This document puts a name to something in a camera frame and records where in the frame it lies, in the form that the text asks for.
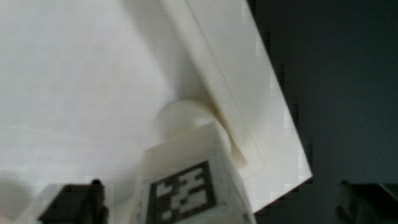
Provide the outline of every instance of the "black square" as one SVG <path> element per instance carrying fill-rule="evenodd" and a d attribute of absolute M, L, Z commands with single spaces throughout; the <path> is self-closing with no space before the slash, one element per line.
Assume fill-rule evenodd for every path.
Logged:
<path fill-rule="evenodd" d="M 210 164 L 203 162 L 151 184 L 147 224 L 171 224 L 217 205 Z"/>

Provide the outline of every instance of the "black object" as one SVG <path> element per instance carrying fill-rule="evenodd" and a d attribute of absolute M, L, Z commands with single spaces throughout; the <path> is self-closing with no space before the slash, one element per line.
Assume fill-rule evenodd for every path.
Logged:
<path fill-rule="evenodd" d="M 66 185 L 39 217 L 43 224 L 107 224 L 105 188 L 99 180 L 91 185 Z"/>
<path fill-rule="evenodd" d="M 398 223 L 398 199 L 389 190 L 394 186 L 341 182 L 336 223 Z"/>

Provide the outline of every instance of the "dark gray wall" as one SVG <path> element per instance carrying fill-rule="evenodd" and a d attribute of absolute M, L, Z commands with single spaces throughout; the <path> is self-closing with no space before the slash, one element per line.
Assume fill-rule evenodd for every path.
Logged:
<path fill-rule="evenodd" d="M 338 184 L 398 183 L 398 1 L 258 0 L 313 183 L 259 223 L 332 223 Z"/>

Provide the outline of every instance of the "white cardboard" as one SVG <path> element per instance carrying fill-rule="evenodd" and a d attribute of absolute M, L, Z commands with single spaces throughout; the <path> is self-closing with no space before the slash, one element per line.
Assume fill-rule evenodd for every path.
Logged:
<path fill-rule="evenodd" d="M 311 170 L 245 0 L 162 0 L 220 110 L 258 211 Z"/>

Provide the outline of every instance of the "qr code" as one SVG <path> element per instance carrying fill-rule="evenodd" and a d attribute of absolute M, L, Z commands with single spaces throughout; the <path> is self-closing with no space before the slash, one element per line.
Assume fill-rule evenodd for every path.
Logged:
<path fill-rule="evenodd" d="M 176 223 L 215 205 L 210 164 L 203 162 L 151 184 L 146 223 Z"/>

